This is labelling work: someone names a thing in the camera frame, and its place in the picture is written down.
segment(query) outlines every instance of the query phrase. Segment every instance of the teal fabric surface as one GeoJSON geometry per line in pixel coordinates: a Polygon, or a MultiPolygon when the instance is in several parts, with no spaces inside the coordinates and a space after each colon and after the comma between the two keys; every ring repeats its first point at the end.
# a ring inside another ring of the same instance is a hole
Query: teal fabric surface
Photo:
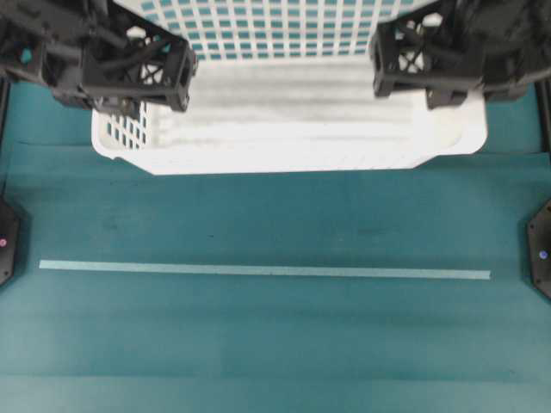
{"type": "Polygon", "coordinates": [[[549,411],[551,305],[529,284],[524,236],[551,191],[546,154],[153,177],[82,145],[86,114],[65,124],[38,96],[50,124],[23,132],[10,107],[3,152],[23,217],[16,277],[0,289],[6,411],[549,411]],[[492,278],[58,272],[41,259],[492,278]]]}

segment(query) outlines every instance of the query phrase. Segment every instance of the black plastic bracket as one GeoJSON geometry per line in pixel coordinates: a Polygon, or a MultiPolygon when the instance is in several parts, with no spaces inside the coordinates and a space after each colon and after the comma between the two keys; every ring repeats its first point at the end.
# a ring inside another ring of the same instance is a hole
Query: black plastic bracket
{"type": "MultiPolygon", "coordinates": [[[[8,110],[9,84],[0,78],[0,141],[3,140],[3,125],[8,110]]],[[[0,198],[0,286],[14,273],[15,249],[20,220],[14,210],[0,198]]]]}
{"type": "Polygon", "coordinates": [[[551,299],[551,201],[528,223],[532,282],[551,299]]]}

